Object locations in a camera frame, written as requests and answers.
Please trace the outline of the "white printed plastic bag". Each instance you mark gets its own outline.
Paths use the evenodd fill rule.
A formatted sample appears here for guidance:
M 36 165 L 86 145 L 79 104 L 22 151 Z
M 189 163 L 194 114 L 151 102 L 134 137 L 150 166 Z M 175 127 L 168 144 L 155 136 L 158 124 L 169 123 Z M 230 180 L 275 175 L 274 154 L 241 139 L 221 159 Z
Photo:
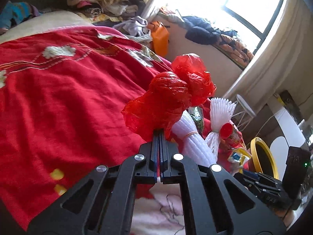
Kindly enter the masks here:
M 244 148 L 238 147 L 233 149 L 228 157 L 228 162 L 237 167 L 238 172 L 243 173 L 244 164 L 246 160 L 250 160 L 252 155 Z

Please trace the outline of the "red cylindrical snack can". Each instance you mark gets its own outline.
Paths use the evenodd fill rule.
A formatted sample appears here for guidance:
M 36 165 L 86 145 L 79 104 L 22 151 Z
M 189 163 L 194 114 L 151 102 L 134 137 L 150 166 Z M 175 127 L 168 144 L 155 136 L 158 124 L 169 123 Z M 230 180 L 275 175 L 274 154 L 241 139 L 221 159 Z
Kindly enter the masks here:
M 221 139 L 220 149 L 223 152 L 242 147 L 242 135 L 235 129 L 232 123 L 224 124 L 219 130 L 219 135 Z

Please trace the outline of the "white foam net sleeve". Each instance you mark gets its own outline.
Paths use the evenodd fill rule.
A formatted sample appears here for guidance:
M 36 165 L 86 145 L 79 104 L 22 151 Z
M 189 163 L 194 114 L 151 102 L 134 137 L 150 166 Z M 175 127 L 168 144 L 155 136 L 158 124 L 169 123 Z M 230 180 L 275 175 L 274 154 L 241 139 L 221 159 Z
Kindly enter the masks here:
M 211 131 L 205 142 L 213 153 L 214 160 L 218 160 L 221 141 L 220 129 L 231 120 L 236 104 L 225 98 L 212 98 L 210 104 Z

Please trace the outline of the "red plastic bag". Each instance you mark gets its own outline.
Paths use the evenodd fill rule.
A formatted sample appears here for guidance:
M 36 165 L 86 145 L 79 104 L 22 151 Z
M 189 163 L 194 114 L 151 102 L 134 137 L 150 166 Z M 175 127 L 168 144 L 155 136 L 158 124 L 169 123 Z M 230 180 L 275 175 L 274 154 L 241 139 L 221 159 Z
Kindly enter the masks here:
M 121 111 L 126 127 L 147 142 L 156 130 L 163 130 L 169 139 L 183 112 L 202 105 L 216 91 L 200 56 L 177 56 L 171 66 L 171 71 L 156 75 L 145 94 L 128 102 Z

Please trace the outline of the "yellow rimmed trash bin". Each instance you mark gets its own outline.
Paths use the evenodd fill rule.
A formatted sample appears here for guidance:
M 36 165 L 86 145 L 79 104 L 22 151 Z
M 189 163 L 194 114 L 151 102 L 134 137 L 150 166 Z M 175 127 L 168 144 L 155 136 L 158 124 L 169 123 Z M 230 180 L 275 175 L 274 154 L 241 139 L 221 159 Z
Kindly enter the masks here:
M 275 179 L 279 179 L 279 172 L 274 157 L 267 144 L 256 137 L 250 142 L 251 159 L 248 161 L 248 170 L 260 172 Z

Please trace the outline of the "white desk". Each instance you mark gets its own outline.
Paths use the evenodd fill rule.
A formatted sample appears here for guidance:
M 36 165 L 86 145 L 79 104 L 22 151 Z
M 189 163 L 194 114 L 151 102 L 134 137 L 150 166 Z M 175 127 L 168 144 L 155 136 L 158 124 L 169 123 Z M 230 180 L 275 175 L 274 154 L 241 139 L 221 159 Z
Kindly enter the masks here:
M 289 146 L 307 148 L 306 139 L 289 112 L 271 96 L 267 102 Z

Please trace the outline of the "green patterned snack wrapper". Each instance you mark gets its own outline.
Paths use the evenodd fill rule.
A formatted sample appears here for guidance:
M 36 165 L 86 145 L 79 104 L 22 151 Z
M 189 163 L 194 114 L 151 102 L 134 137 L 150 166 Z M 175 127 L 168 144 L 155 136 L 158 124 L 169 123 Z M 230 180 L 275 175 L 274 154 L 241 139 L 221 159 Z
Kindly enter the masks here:
M 191 118 L 193 119 L 197 131 L 199 134 L 203 133 L 204 130 L 204 115 L 203 109 L 201 107 L 189 107 L 188 113 L 190 114 Z

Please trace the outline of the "red floral blanket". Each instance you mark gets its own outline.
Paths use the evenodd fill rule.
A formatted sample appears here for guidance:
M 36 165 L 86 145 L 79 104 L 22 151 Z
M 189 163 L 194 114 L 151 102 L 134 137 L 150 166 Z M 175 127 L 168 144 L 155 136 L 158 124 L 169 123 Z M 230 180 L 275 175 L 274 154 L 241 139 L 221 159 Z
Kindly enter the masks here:
M 135 154 L 121 114 L 171 63 L 106 27 L 1 44 L 1 200 L 25 230 L 97 165 Z

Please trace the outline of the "right cream curtain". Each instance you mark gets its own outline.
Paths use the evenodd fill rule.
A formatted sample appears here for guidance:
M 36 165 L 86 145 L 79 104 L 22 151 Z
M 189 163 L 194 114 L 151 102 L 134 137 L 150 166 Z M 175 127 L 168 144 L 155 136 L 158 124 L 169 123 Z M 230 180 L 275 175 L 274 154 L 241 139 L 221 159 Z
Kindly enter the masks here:
M 235 94 L 249 91 L 270 68 L 274 57 L 279 54 L 290 33 L 293 20 L 295 19 L 296 5 L 298 0 L 284 0 L 279 15 L 266 37 L 264 43 L 257 51 L 253 60 L 240 74 L 238 79 L 231 85 L 229 90 L 223 95 L 226 99 L 231 99 Z

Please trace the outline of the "orange patterned quilt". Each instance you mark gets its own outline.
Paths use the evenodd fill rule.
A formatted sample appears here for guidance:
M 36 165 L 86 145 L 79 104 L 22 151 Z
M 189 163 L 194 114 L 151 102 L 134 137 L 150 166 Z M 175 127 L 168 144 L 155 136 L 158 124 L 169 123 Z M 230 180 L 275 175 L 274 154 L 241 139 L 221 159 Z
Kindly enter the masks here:
M 225 34 L 218 35 L 213 46 L 243 69 L 249 65 L 254 57 L 253 53 L 240 40 Z

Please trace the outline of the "dark blue jacket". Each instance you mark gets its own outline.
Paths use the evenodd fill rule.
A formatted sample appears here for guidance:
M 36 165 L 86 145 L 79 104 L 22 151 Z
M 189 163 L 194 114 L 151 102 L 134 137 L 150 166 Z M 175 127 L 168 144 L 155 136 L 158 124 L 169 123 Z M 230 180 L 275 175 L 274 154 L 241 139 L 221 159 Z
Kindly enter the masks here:
M 235 30 L 221 30 L 213 27 L 209 21 L 196 16 L 184 16 L 184 28 L 187 30 L 185 38 L 201 44 L 201 45 L 214 45 L 219 41 L 222 35 L 228 37 L 236 37 L 237 31 Z

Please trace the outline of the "orange paper bag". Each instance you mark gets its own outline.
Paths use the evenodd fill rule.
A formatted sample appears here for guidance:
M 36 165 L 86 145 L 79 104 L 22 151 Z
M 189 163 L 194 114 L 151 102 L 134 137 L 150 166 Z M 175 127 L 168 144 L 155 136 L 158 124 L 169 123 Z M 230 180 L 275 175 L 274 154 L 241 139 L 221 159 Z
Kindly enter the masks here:
M 162 22 L 153 21 L 148 24 L 148 29 L 151 31 L 154 52 L 161 57 L 165 57 L 168 54 L 170 35 L 167 28 Z

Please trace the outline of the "beige bed mattress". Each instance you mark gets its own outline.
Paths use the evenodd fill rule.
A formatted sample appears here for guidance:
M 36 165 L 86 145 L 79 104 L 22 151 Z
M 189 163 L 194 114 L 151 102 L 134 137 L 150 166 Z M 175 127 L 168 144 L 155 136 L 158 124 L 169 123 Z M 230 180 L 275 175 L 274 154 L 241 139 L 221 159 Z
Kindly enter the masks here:
M 1 35 L 1 43 L 34 34 L 77 26 L 93 26 L 77 14 L 69 11 L 55 11 L 29 19 Z

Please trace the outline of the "pile of clothes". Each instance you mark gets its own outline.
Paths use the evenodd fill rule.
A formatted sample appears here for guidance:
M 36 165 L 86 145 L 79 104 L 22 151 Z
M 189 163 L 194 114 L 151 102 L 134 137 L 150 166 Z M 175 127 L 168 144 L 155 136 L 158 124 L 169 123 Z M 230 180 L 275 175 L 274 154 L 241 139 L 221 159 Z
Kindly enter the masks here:
M 148 21 L 141 17 L 144 0 L 67 0 L 68 8 L 96 26 L 114 28 L 132 37 L 150 35 Z

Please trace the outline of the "window frame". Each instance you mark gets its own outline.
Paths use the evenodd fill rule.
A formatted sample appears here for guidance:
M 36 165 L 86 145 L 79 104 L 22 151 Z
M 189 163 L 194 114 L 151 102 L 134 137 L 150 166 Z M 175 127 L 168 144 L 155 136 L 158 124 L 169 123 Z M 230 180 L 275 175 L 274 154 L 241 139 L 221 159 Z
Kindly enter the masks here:
M 227 0 L 223 10 L 237 20 L 239 38 L 256 53 L 265 41 L 281 9 L 283 0 Z

